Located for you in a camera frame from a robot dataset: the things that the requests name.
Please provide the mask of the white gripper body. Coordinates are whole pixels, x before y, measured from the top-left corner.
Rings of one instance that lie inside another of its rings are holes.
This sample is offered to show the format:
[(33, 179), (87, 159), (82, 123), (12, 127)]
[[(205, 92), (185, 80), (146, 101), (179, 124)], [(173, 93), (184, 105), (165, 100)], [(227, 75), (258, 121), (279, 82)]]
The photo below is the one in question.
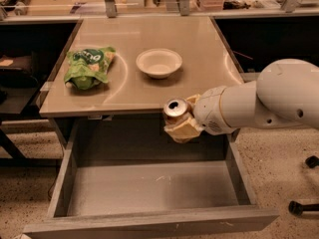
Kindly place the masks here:
[(212, 135), (229, 134), (235, 131), (223, 118), (220, 102), (226, 86), (209, 89), (203, 93), (193, 108), (193, 115), (203, 130)]

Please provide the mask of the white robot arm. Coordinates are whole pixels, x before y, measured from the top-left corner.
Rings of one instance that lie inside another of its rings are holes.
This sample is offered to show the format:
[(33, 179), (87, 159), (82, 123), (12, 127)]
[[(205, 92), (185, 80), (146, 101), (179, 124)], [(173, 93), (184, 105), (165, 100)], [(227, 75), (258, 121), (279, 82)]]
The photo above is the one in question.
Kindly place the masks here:
[(256, 80), (220, 86), (201, 95), (172, 99), (163, 107), (164, 131), (176, 142), (231, 134), (243, 127), (319, 128), (319, 68), (282, 59), (264, 68)]

